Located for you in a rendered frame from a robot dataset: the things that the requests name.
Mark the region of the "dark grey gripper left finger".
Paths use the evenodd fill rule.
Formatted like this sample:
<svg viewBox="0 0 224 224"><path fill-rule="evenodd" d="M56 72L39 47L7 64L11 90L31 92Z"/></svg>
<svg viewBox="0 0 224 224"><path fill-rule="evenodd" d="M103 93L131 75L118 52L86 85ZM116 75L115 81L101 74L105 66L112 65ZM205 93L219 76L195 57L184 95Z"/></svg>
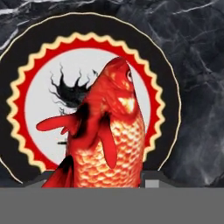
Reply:
<svg viewBox="0 0 224 224"><path fill-rule="evenodd" d="M53 174L53 171L44 171L35 179L30 180L23 184L23 187L41 187Z"/></svg>

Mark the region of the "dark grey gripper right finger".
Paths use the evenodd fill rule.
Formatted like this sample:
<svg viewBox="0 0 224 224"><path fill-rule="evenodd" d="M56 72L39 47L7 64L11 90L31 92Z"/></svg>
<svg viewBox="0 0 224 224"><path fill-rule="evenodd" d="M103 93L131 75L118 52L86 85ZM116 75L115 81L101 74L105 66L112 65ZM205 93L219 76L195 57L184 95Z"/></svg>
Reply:
<svg viewBox="0 0 224 224"><path fill-rule="evenodd" d="M181 184L167 178L161 171L142 171L142 188L181 187Z"/></svg>

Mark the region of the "red fish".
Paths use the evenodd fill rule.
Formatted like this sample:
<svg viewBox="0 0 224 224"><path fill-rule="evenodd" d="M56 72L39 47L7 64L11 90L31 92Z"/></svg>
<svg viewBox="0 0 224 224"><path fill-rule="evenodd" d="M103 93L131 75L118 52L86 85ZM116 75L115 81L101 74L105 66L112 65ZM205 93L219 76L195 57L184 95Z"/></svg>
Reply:
<svg viewBox="0 0 224 224"><path fill-rule="evenodd" d="M75 112L37 124L40 131L57 128L67 135L66 154L45 187L140 186L145 127L125 59L105 65Z"/></svg>

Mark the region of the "black red white round plate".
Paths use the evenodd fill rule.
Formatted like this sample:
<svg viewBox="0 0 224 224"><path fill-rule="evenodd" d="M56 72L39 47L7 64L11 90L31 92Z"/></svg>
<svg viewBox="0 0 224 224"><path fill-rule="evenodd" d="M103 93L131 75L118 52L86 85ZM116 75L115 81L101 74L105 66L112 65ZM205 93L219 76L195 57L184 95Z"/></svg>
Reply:
<svg viewBox="0 0 224 224"><path fill-rule="evenodd" d="M72 114L105 65L130 67L145 127L143 167L163 167L181 123L179 84L169 60L149 36L116 17L70 12L31 25L0 55L0 163L18 182L55 171L67 135L40 131L46 118Z"/></svg>

